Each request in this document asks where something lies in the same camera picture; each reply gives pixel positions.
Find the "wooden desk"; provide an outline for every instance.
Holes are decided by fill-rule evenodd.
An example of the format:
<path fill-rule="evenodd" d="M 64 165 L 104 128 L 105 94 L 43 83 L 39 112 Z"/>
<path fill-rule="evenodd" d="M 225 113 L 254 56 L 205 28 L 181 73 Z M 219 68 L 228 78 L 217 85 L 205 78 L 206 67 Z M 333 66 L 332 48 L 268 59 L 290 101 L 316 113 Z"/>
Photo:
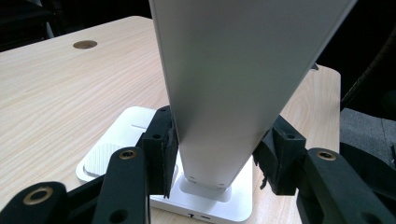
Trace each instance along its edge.
<path fill-rule="evenodd" d="M 92 49 L 75 49 L 80 40 Z M 340 77 L 310 72 L 282 111 L 307 147 L 338 150 Z M 151 20 L 127 18 L 0 54 L 0 209 L 43 181 L 79 186 L 75 169 L 127 107 L 168 105 Z M 259 189 L 248 223 L 300 223 L 295 197 Z M 199 223 L 152 209 L 153 223 Z"/>

